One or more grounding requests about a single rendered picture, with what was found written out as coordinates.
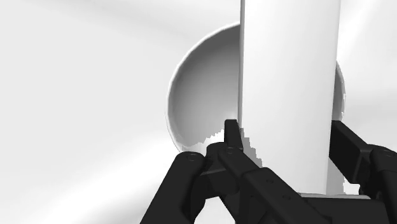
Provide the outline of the white box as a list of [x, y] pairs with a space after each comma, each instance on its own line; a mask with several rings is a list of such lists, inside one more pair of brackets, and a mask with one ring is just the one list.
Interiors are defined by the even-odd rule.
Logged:
[[241, 0], [239, 123], [254, 159], [326, 193], [340, 0]]

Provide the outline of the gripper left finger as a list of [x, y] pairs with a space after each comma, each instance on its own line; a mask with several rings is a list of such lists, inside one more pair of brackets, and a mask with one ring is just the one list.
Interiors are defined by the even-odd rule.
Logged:
[[269, 168], [244, 152], [237, 120], [207, 155], [178, 154], [140, 224], [194, 224], [205, 201], [219, 197], [236, 224], [332, 224]]

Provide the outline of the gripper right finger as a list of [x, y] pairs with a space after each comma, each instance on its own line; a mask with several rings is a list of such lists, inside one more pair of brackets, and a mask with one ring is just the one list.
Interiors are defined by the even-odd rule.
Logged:
[[380, 200], [390, 224], [397, 224], [397, 152], [368, 144], [338, 120], [331, 122], [329, 158], [359, 194]]

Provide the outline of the white bowl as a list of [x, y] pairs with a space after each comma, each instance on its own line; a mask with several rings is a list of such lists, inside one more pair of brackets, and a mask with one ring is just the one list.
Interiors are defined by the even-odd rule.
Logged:
[[179, 151], [205, 155], [224, 140], [224, 122], [237, 118], [240, 24], [202, 38], [178, 64], [169, 85], [165, 117]]

